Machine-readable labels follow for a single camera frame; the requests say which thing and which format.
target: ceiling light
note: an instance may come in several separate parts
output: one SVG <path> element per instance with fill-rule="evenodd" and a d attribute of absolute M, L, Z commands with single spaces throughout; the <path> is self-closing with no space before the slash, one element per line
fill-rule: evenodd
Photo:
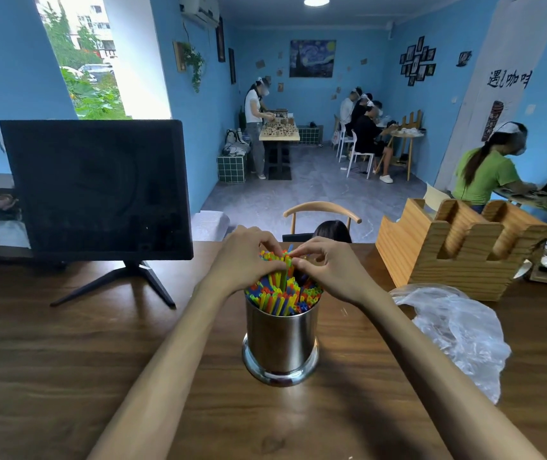
<path fill-rule="evenodd" d="M 303 3 L 306 6 L 312 6 L 317 8 L 318 6 L 324 6 L 329 4 L 329 0 L 304 0 Z"/>

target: wooden holder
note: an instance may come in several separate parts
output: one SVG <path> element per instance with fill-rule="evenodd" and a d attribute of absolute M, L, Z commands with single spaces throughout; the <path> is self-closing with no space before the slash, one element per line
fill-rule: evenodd
<path fill-rule="evenodd" d="M 444 200 L 432 219 L 422 199 L 407 199 L 401 219 L 386 216 L 376 247 L 397 287 L 444 284 L 479 301 L 497 301 L 522 262 L 547 237 L 547 224 L 503 200 L 482 215 Z"/>

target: gray jeans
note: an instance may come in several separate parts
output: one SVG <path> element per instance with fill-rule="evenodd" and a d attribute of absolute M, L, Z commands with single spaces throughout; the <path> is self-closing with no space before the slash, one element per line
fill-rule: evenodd
<path fill-rule="evenodd" d="M 263 142 L 259 140 L 261 128 L 261 123 L 246 124 L 246 131 L 250 136 L 250 146 L 252 147 L 250 154 L 252 155 L 252 161 L 256 174 L 259 176 L 265 173 L 265 146 L 263 145 Z"/>

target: starry night painting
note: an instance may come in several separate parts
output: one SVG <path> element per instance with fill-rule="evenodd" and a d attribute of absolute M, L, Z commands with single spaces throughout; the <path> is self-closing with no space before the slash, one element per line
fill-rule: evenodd
<path fill-rule="evenodd" d="M 333 77 L 335 40 L 291 40 L 290 77 Z"/>

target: hanging plant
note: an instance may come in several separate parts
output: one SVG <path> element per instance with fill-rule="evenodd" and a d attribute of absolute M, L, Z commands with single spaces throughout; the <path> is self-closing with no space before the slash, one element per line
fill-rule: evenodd
<path fill-rule="evenodd" d="M 184 50 L 184 62 L 186 63 L 186 66 L 193 67 L 193 88 L 195 89 L 195 92 L 199 93 L 205 60 L 203 59 L 203 56 L 201 56 L 201 53 L 195 50 L 190 43 L 182 43 L 182 48 Z"/>

